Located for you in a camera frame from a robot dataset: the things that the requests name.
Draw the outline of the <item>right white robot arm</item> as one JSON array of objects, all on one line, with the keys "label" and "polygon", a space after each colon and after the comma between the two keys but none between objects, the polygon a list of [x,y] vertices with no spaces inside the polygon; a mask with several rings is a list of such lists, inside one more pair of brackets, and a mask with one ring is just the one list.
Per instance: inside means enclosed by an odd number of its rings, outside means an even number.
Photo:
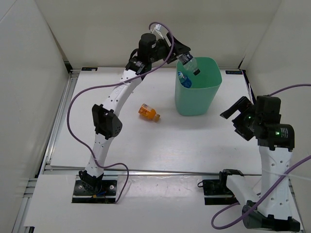
[{"label": "right white robot arm", "polygon": [[235,132],[249,141],[256,138],[261,159],[261,191],[258,196],[246,183],[239,170],[220,172],[219,190],[233,193],[242,206],[242,221],[248,229],[275,232],[299,232],[300,223],[293,218],[289,204],[289,178],[286,171],[294,150],[294,129],[280,122],[281,100],[277,97],[258,96],[255,103],[241,97],[221,117],[233,119]]}]

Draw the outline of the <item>clear bottle blue label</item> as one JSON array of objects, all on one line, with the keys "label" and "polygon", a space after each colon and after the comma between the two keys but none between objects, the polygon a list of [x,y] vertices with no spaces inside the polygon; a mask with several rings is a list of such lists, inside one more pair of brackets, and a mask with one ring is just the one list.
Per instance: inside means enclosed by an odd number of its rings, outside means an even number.
[{"label": "clear bottle blue label", "polygon": [[178,71],[177,76],[178,76],[178,79],[179,79],[179,81],[183,87],[191,88],[192,82],[187,75],[184,75],[182,72]]}]

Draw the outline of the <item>orange plastic bottle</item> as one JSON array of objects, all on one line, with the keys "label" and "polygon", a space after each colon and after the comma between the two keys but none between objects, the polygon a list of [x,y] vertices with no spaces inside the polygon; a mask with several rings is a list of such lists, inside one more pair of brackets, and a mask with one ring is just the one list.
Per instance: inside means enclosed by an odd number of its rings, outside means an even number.
[{"label": "orange plastic bottle", "polygon": [[155,111],[154,108],[151,108],[149,105],[147,104],[142,104],[138,113],[148,119],[148,120],[152,120],[154,122],[158,122],[160,120],[160,115]]}]

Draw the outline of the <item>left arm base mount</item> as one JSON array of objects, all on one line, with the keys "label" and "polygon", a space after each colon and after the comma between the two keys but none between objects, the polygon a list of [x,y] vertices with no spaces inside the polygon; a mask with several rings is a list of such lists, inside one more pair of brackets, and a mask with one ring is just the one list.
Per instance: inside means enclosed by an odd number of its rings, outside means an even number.
[{"label": "left arm base mount", "polygon": [[117,176],[103,176],[101,182],[91,189],[76,176],[72,194],[72,203],[113,204],[118,190]]}]

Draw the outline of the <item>clear bottle black label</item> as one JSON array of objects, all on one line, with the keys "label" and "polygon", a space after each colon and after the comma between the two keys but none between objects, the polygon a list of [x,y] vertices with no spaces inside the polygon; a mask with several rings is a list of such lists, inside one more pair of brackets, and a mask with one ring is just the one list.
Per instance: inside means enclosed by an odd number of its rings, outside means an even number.
[{"label": "clear bottle black label", "polygon": [[197,60],[189,52],[182,54],[178,58],[178,61],[183,65],[186,71],[193,73],[195,76],[201,72]]}]

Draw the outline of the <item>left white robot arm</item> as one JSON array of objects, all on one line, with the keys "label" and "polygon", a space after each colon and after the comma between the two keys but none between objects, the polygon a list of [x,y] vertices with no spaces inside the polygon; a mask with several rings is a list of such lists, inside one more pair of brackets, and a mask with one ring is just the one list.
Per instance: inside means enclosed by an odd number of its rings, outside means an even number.
[{"label": "left white robot arm", "polygon": [[159,60],[167,64],[190,52],[190,47],[182,44],[174,37],[168,40],[157,39],[151,33],[141,36],[138,48],[133,50],[125,70],[117,85],[100,105],[93,105],[92,117],[95,127],[95,142],[91,158],[79,177],[84,188],[91,194],[102,191],[104,162],[113,139],[121,132],[120,111],[134,89],[143,81],[152,64]]}]

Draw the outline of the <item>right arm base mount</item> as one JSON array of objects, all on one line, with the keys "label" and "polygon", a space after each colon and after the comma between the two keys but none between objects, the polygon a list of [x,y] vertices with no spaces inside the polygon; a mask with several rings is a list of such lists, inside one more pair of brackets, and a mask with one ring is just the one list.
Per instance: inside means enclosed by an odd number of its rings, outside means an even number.
[{"label": "right arm base mount", "polygon": [[244,176],[240,170],[224,169],[217,179],[203,179],[197,184],[203,188],[205,205],[232,205],[239,203],[233,192],[226,186],[228,176]]}]

